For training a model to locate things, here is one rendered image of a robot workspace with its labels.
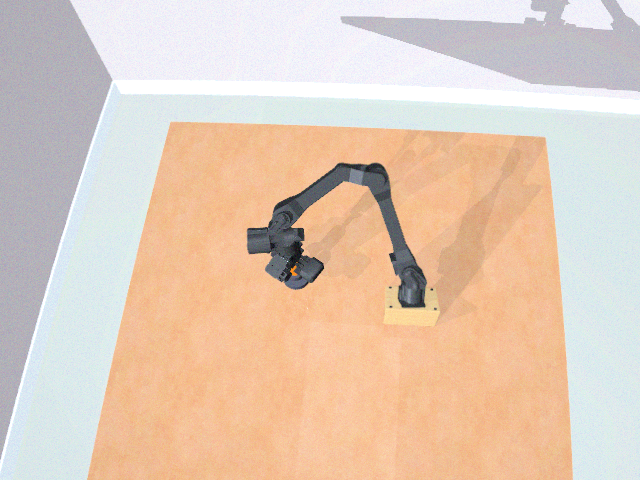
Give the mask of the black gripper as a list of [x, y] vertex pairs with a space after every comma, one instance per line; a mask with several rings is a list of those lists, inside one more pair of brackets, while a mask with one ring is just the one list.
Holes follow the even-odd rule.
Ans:
[[[303, 245], [302, 242], [299, 242], [298, 249], [292, 254], [284, 254], [279, 251], [277, 243], [274, 243], [274, 248], [271, 248], [271, 257], [275, 256], [275, 251], [278, 251], [283, 257], [288, 258], [289, 260], [295, 264], [296, 268], [293, 272], [297, 275], [301, 276], [303, 279], [308, 281], [309, 283], [313, 283], [316, 278], [320, 275], [320, 273], [324, 270], [324, 263], [316, 259], [315, 257], [308, 257], [307, 255], [301, 255], [304, 252], [304, 249], [301, 248]], [[302, 260], [302, 259], [303, 260]]]

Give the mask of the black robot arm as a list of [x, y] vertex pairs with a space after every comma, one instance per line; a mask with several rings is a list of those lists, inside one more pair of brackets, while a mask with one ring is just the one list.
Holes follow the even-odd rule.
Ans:
[[[421, 268], [406, 243], [393, 201], [389, 175], [383, 164], [373, 162], [338, 163], [333, 169], [316, 180], [302, 192], [278, 202], [273, 210], [268, 227], [247, 228], [248, 254], [270, 253], [277, 243], [284, 254], [294, 253], [300, 241], [305, 241], [304, 228], [291, 226], [304, 211], [325, 196], [342, 182], [368, 186], [379, 204], [386, 224], [393, 252], [389, 253], [395, 275], [399, 275], [398, 300], [403, 309], [426, 307], [424, 303], [427, 281]], [[292, 276], [295, 264], [278, 251], [265, 267], [265, 271], [274, 279], [287, 282]]]

